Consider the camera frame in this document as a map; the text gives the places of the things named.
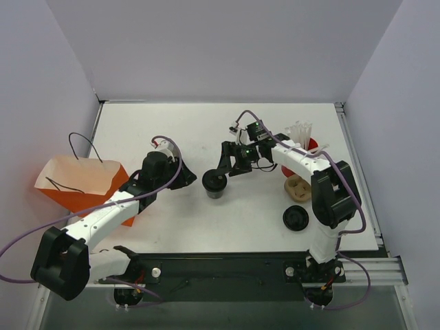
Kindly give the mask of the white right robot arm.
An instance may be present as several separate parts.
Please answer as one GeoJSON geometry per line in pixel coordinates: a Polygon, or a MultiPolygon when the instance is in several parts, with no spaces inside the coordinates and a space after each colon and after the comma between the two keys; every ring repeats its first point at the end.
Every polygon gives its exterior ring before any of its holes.
{"type": "Polygon", "coordinates": [[[219,164],[205,172],[203,187],[211,197],[218,198],[229,177],[252,172],[261,159],[284,166],[305,180],[311,187],[311,207],[319,223],[305,272],[319,281],[329,273],[328,262],[336,258],[342,236],[350,233],[348,221],[362,213],[351,167],[345,161],[334,162],[324,151],[306,151],[283,133],[270,133],[260,120],[245,129],[231,126],[230,131],[236,140],[222,143],[219,164]]]}

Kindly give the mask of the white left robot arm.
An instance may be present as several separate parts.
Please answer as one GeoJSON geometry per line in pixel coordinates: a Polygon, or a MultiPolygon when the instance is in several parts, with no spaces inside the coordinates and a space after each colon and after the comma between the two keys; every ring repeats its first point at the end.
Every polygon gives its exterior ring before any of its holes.
{"type": "Polygon", "coordinates": [[[94,248],[119,225],[156,199],[163,189],[176,190],[191,185],[197,176],[179,153],[152,151],[123,185],[105,202],[77,222],[43,233],[30,276],[65,300],[77,297],[88,283],[117,276],[133,282],[140,266],[132,253],[115,247],[95,253],[94,248]]]}

